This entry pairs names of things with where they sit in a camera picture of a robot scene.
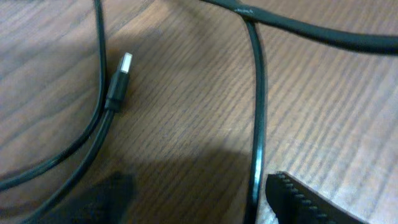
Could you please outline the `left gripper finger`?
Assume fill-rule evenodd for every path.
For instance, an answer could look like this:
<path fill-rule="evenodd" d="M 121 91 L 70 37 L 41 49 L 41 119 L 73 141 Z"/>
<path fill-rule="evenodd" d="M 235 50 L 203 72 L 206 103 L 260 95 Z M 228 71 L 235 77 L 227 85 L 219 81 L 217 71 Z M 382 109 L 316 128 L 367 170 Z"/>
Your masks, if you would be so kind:
<path fill-rule="evenodd" d="M 366 222 L 291 176 L 287 172 L 269 174 L 266 200 L 279 223 L 286 224 L 365 224 Z"/>

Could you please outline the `black USB cable long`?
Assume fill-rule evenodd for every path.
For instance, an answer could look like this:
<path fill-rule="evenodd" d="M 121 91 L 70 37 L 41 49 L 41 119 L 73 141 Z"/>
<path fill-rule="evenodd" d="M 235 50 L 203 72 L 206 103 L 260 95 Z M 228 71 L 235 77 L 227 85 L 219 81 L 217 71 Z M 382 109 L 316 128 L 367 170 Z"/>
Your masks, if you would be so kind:
<path fill-rule="evenodd" d="M 204 2 L 222 7 L 239 15 L 247 27 L 252 45 L 256 70 L 256 100 L 252 159 L 243 222 L 255 223 L 258 215 L 264 168 L 268 100 L 267 69 L 262 54 L 261 42 L 256 30 L 256 24 L 265 24 L 291 32 L 314 42 L 365 54 L 396 56 L 397 37 L 390 35 L 355 34 L 319 27 L 273 14 L 261 8 L 243 4 L 239 1 L 204 0 Z"/>

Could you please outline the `black USB cable short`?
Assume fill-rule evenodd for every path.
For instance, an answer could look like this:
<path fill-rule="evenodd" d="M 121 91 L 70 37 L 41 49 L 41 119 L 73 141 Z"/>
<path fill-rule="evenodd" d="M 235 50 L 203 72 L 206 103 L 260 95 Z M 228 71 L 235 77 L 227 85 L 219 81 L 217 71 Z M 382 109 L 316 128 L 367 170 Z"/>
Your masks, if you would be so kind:
<path fill-rule="evenodd" d="M 49 197 L 49 199 L 47 199 L 42 205 L 34 210 L 27 218 L 23 219 L 21 221 L 22 223 L 38 223 L 72 191 L 77 183 L 79 183 L 83 176 L 88 172 L 88 169 L 96 159 L 104 140 L 109 133 L 114 116 L 121 110 L 122 103 L 127 93 L 132 54 L 126 53 L 122 56 L 116 71 L 111 77 L 110 83 L 107 84 L 106 40 L 103 8 L 100 0 L 94 0 L 93 6 L 95 9 L 96 35 L 98 39 L 99 90 L 95 110 L 90 122 L 79 135 L 79 137 L 56 156 L 53 156 L 50 159 L 47 159 L 24 172 L 21 172 L 20 174 L 13 175 L 5 180 L 2 180 L 1 191 L 3 192 L 5 190 L 22 185 L 56 168 L 58 165 L 72 156 L 72 154 L 77 152 L 87 142 L 96 128 L 98 128 L 99 131 L 86 156 L 83 158 L 80 165 L 74 170 L 72 175 L 55 193 Z"/>

